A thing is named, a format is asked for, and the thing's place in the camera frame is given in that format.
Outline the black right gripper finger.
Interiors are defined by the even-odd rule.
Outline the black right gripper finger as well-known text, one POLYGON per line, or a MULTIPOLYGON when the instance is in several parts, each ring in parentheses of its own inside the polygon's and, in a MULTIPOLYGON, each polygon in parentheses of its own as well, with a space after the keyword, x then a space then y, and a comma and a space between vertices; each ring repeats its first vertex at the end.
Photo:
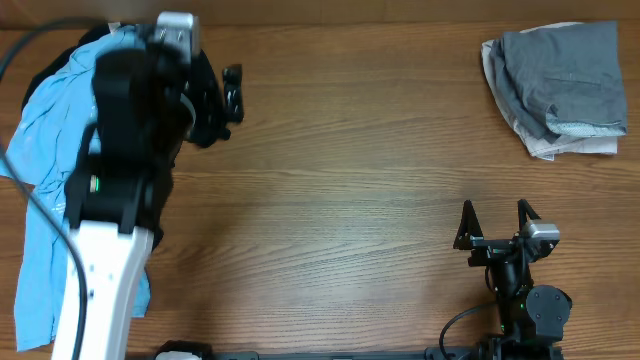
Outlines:
POLYGON ((472 201, 466 200, 463 204, 461 222, 454 239, 453 248, 458 250, 472 250, 477 242, 483 240, 484 235, 472 201))
POLYGON ((533 210, 531 205, 526 199, 520 199, 517 202, 518 208, 518 221, 519 221, 519 232, 522 232, 525 224, 529 220, 539 220, 540 216, 533 210))

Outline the grey shorts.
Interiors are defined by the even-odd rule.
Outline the grey shorts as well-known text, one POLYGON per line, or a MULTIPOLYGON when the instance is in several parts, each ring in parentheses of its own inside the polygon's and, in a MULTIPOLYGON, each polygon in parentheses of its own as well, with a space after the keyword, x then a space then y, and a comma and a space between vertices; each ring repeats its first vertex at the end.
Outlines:
POLYGON ((506 32, 489 57, 496 90, 534 138, 628 133, 615 21, 506 32))

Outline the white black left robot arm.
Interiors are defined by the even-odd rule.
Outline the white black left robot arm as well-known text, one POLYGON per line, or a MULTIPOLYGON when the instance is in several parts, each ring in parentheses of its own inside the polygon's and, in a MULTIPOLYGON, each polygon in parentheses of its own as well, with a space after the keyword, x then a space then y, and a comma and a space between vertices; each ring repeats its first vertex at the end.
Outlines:
POLYGON ((243 70, 154 46, 97 59, 97 105, 68 178, 67 278, 53 355, 122 359, 139 281, 161 241, 162 210, 184 143, 207 148, 244 117, 243 70))

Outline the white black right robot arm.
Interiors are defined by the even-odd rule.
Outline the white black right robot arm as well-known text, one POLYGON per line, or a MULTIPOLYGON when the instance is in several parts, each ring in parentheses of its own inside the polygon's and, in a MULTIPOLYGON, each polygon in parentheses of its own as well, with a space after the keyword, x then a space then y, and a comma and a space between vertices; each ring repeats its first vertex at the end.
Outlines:
POLYGON ((468 265, 485 270, 485 284, 495 300, 501 332, 488 335, 457 355, 444 346, 447 359, 561 359, 556 344, 563 339, 572 299, 561 289, 536 285, 530 265, 549 256, 560 241, 558 227, 546 222, 521 199, 517 203, 518 230, 509 239, 485 238, 471 201, 464 202, 453 247, 468 251, 468 265))

